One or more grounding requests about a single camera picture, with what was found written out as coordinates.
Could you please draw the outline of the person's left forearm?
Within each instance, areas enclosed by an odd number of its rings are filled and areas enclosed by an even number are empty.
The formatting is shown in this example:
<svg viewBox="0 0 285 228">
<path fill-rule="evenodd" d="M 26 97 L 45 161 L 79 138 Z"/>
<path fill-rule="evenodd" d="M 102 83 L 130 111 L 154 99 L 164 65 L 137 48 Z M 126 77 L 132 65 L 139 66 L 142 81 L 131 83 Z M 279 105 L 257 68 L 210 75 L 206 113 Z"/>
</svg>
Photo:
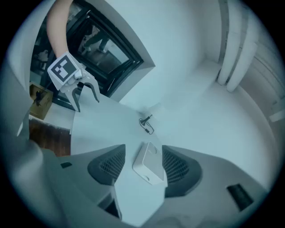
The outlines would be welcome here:
<svg viewBox="0 0 285 228">
<path fill-rule="evenodd" d="M 66 26 L 73 0 L 56 0 L 47 15 L 47 36 L 56 58 L 68 51 Z"/>
</svg>

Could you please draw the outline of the brown cardboard box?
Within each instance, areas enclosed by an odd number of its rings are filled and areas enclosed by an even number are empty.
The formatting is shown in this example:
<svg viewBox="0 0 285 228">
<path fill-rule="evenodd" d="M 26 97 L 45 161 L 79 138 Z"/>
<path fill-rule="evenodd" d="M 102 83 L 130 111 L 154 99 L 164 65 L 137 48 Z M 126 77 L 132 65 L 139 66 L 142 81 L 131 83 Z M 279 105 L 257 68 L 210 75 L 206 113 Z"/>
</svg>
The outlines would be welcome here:
<svg viewBox="0 0 285 228">
<path fill-rule="evenodd" d="M 44 120 L 52 104 L 53 92 L 34 82 L 30 82 L 29 94 L 30 98 L 33 100 L 29 114 Z"/>
</svg>

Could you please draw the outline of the white storage box with tray top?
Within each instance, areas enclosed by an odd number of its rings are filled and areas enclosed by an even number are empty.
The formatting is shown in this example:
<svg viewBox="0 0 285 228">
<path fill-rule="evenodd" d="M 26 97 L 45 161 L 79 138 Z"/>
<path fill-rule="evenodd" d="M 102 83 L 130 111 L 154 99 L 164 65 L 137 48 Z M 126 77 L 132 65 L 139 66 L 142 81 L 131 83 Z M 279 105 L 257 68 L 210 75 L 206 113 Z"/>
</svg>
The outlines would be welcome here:
<svg viewBox="0 0 285 228">
<path fill-rule="evenodd" d="M 137 154 L 137 157 L 133 165 L 134 164 L 135 165 L 143 164 L 148 168 L 158 165 L 163 166 L 162 152 L 152 142 L 144 143 Z"/>
</svg>

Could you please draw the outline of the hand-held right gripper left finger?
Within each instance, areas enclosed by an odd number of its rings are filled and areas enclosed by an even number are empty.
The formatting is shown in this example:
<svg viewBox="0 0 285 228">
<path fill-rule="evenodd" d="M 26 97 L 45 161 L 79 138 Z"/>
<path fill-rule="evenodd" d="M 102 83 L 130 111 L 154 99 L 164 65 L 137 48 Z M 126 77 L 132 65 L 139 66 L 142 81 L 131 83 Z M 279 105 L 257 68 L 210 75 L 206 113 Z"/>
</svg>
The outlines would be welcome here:
<svg viewBox="0 0 285 228">
<path fill-rule="evenodd" d="M 114 200 L 114 184 L 126 157 L 126 145 L 114 145 L 78 155 L 59 157 L 62 168 L 76 187 L 96 205 Z"/>
</svg>

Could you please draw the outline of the white ceiling pipe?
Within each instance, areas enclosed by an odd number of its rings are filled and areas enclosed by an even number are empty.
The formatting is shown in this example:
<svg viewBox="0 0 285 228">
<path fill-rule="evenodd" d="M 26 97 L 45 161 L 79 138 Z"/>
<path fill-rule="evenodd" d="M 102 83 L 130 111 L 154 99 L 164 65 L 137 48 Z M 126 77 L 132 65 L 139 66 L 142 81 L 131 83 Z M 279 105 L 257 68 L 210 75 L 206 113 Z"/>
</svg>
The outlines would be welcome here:
<svg viewBox="0 0 285 228">
<path fill-rule="evenodd" d="M 228 0 L 229 31 L 223 64 L 218 76 L 218 83 L 224 85 L 234 66 L 241 37 L 242 11 L 238 0 Z"/>
<path fill-rule="evenodd" d="M 227 44 L 233 46 L 233 55 L 236 57 L 240 47 L 243 9 L 242 4 L 237 0 L 228 0 L 228 7 L 230 29 L 229 35 L 233 35 L 233 37 L 228 38 Z M 232 76 L 227 83 L 228 92 L 233 92 L 239 85 L 248 71 L 258 48 L 258 39 L 261 28 L 260 21 L 251 9 L 246 8 L 246 12 L 248 20 L 245 40 Z"/>
</svg>

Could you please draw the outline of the dark framed window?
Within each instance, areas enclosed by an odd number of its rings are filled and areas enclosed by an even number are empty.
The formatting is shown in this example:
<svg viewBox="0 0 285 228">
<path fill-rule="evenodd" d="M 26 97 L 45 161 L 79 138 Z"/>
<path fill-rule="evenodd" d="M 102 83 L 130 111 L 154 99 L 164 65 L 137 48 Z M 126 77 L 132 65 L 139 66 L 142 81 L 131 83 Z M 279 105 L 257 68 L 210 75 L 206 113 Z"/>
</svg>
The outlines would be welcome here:
<svg viewBox="0 0 285 228">
<path fill-rule="evenodd" d="M 85 0 L 73 0 L 67 19 L 67 45 L 71 54 L 98 81 L 101 94 L 111 97 L 143 59 L 124 35 Z M 30 80 L 53 92 L 52 101 L 73 109 L 68 98 L 56 90 L 47 68 L 55 60 L 43 21 L 33 49 Z"/>
</svg>

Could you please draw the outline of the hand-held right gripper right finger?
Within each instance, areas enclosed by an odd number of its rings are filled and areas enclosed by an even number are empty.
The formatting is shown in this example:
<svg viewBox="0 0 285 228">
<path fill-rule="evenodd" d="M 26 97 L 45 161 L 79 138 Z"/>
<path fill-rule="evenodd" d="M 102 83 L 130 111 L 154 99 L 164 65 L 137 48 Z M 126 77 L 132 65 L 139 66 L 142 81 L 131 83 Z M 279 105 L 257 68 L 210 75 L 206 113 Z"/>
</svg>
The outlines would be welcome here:
<svg viewBox="0 0 285 228">
<path fill-rule="evenodd" d="M 261 202 L 265 189 L 225 159 L 184 148 L 162 146 L 168 187 L 165 198 L 177 209 L 236 213 Z"/>
</svg>

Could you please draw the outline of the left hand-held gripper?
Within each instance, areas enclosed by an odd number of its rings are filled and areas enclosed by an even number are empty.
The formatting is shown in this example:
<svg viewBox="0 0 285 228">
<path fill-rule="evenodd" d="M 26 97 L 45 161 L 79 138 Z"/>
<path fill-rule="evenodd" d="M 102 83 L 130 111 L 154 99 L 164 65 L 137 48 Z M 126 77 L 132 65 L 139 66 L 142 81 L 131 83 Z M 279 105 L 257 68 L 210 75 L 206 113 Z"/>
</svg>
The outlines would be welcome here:
<svg viewBox="0 0 285 228">
<path fill-rule="evenodd" d="M 68 51 L 57 58 L 47 70 L 56 89 L 65 93 L 76 112 L 80 105 L 76 97 L 77 84 L 83 83 L 92 90 L 97 102 L 100 102 L 98 82 Z"/>
</svg>

